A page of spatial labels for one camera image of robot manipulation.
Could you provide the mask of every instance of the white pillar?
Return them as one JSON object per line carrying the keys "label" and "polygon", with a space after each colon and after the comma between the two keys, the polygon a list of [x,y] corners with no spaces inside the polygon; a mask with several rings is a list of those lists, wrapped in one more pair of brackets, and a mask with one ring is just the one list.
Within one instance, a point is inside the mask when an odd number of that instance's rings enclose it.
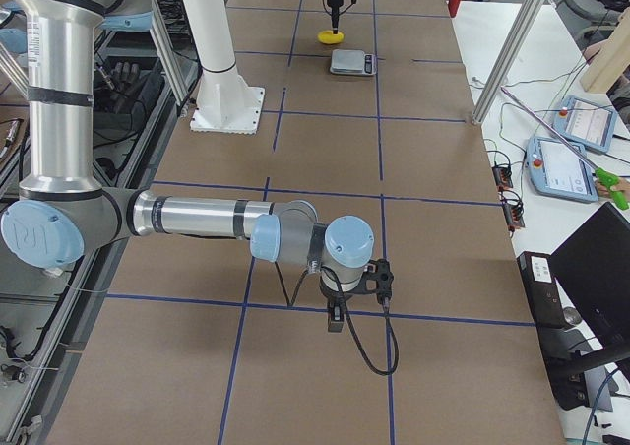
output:
{"label": "white pillar", "polygon": [[238,74],[223,0],[183,0],[204,74],[190,128],[256,133],[265,90]]}
{"label": "white pillar", "polygon": [[543,3],[544,0],[525,0],[523,2],[507,38],[505,38],[503,48],[501,48],[501,52],[496,58],[490,76],[488,76],[486,80],[479,100],[476,102],[476,107],[472,113],[473,124],[478,125],[483,123],[485,116],[490,111],[494,98],[499,92],[499,88],[503,84],[503,80],[507,76],[508,71],[510,71],[521,49],[521,45],[530,32],[530,28],[534,24],[534,20]]}

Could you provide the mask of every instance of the digital scale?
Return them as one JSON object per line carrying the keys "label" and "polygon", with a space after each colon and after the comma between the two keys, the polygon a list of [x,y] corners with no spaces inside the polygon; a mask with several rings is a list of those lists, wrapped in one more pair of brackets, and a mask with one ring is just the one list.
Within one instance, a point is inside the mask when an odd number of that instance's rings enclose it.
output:
{"label": "digital scale", "polygon": [[376,55],[358,49],[336,49],[331,58],[331,73],[347,76],[374,76]]}
{"label": "digital scale", "polygon": [[[586,154],[581,143],[572,145]],[[591,168],[559,140],[532,137],[526,166],[535,190],[542,195],[585,203],[595,202],[599,197]]]}
{"label": "digital scale", "polygon": [[617,114],[613,109],[574,95],[562,100],[559,108],[562,110],[553,117],[553,128],[564,138],[598,153],[610,149]]}

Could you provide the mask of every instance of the blue cable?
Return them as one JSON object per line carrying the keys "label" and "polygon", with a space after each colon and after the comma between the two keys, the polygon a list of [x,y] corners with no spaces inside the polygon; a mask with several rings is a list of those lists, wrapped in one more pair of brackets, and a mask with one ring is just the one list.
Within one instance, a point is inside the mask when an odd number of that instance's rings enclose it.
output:
{"label": "blue cable", "polygon": [[595,417],[595,411],[598,408],[598,402],[599,402],[599,397],[601,396],[601,392],[603,391],[603,388],[605,388],[606,385],[610,382],[610,380],[612,379],[612,376],[614,376],[614,373],[616,373],[617,371],[619,371],[619,368],[615,368],[612,371],[610,371],[606,375],[604,380],[601,382],[601,385],[599,386],[598,393],[596,394],[595,400],[593,401],[593,406],[591,407],[591,414],[589,415],[589,420],[587,421],[587,428],[584,431],[584,437],[582,438],[582,445],[587,445],[587,437],[589,436],[589,430],[591,429],[591,423],[593,422],[593,417]]}

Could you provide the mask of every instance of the cardboard table surface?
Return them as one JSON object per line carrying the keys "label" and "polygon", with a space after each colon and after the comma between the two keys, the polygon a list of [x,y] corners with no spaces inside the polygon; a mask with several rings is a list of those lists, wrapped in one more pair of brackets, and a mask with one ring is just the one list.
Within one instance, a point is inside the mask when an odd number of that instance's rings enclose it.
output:
{"label": "cardboard table surface", "polygon": [[[315,278],[285,308],[243,242],[132,239],[48,443],[562,443],[444,0],[342,16],[340,47],[375,52],[374,78],[327,72],[320,0],[227,11],[239,72],[267,89],[258,133],[180,120],[153,190],[365,218],[396,277],[399,371],[371,373],[347,328],[327,333]],[[290,288],[301,270],[283,271]],[[392,364],[375,300],[349,308]]]}

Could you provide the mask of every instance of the chair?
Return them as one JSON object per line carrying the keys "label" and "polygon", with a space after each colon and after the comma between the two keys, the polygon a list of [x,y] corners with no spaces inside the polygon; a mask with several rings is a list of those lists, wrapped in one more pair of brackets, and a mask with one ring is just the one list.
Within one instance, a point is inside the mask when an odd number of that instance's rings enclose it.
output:
{"label": "chair", "polygon": [[581,29],[573,36],[576,41],[582,38],[588,39],[594,32],[612,32],[621,15],[621,12],[606,9],[599,0],[561,0],[558,6],[562,2],[566,3],[573,13],[591,22],[590,26]]}

